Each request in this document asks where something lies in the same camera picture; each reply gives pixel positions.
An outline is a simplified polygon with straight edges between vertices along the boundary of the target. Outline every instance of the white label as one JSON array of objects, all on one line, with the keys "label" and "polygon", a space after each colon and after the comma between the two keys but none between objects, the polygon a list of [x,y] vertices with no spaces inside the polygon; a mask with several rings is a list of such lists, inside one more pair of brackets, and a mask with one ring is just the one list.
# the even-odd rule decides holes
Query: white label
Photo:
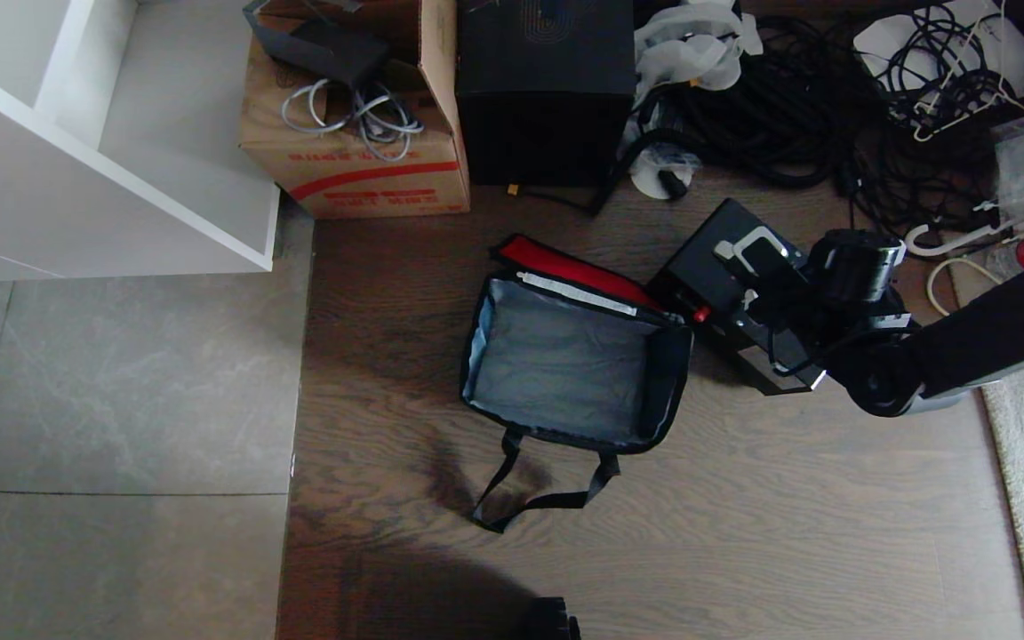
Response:
[{"label": "white label", "polygon": [[583,291],[583,289],[578,287],[572,287],[571,285],[566,285],[564,283],[556,283],[555,280],[541,279],[540,275],[532,275],[531,272],[517,272],[517,279],[523,280],[524,284],[531,285],[532,287],[540,287],[541,289],[548,289],[548,291],[560,294],[565,297],[565,299],[578,300],[578,302],[586,304],[594,304],[595,306],[600,306],[602,308],[609,308],[610,311],[618,311],[620,313],[626,313],[627,315],[638,315],[638,309],[633,306],[627,306],[622,302],[615,302],[611,299],[606,299],[606,297],[600,295],[594,295]]}]

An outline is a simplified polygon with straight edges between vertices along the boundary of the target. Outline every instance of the white power cord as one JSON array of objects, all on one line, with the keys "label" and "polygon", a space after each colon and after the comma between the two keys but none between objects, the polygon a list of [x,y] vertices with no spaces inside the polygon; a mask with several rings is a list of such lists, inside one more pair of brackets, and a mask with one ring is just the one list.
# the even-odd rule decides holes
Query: white power cord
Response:
[{"label": "white power cord", "polygon": [[981,266],[978,262],[974,262],[974,260],[972,259],[950,258],[942,260],[942,262],[936,264],[935,268],[932,268],[931,274],[927,275],[927,299],[931,300],[931,306],[935,307],[935,311],[938,311],[943,315],[950,315],[950,312],[947,311],[945,308],[943,308],[943,306],[939,304],[939,301],[935,299],[935,276],[938,276],[939,271],[942,271],[943,268],[947,268],[951,264],[955,263],[965,264],[965,266],[971,266],[972,268],[974,268],[975,271],[982,272],[983,275],[987,276],[987,279],[990,279],[992,283],[995,285],[1002,284],[1002,280],[999,279],[998,275],[995,275],[994,272],[988,270],[988,268],[984,266]]},{"label": "white power cord", "polygon": [[[315,82],[315,84],[301,86],[294,93],[290,94],[284,100],[284,105],[280,110],[280,115],[282,115],[285,125],[302,133],[322,134],[338,131],[342,127],[349,125],[350,121],[356,120],[358,122],[358,134],[361,136],[361,141],[366,142],[367,148],[375,158],[381,159],[383,162],[397,162],[399,159],[406,158],[410,154],[410,145],[414,135],[422,133],[426,129],[421,124],[421,121],[415,118],[414,114],[410,113],[410,110],[406,109],[401,100],[391,93],[381,82],[374,82],[369,85],[370,88],[377,90],[377,96],[375,97],[370,97],[368,88],[353,91],[353,113],[346,114],[344,118],[329,125],[322,118],[318,118],[318,113],[313,109],[313,101],[315,101],[318,89],[329,84],[329,78],[323,78],[321,81]],[[287,115],[288,106],[292,103],[292,100],[304,96],[304,94],[307,97],[307,110],[310,118],[312,118],[317,126],[297,125]],[[375,114],[374,110],[379,109],[379,106],[387,106],[393,113],[397,122],[390,122],[382,118],[381,115]],[[393,157],[388,157],[378,148],[379,144],[390,144],[398,140],[401,140],[402,147]]]}]

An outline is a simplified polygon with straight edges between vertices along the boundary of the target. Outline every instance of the black bag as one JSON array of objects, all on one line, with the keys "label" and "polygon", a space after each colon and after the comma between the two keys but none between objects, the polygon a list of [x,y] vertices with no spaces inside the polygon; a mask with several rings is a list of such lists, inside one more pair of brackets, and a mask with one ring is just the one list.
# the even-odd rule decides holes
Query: black bag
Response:
[{"label": "black bag", "polygon": [[[666,437],[690,368],[693,332],[635,281],[515,234],[493,250],[508,268],[484,280],[461,361],[461,398],[505,427],[504,463],[473,522],[503,534],[530,509],[582,509],[618,475],[617,455]],[[587,490],[529,500],[484,519],[525,434],[595,451]]]}]

